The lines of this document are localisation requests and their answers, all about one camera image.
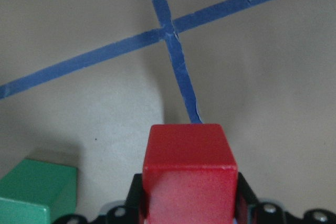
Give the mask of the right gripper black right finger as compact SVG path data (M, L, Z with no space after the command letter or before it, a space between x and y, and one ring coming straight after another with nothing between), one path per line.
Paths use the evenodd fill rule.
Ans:
M241 172L238 173L235 220L237 224L256 223L256 207L259 200Z

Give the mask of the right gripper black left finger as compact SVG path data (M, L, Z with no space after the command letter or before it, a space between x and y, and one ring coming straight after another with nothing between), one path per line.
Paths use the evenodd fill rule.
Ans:
M131 223L145 223L147 213L142 174L134 174L125 200L125 207L131 216Z

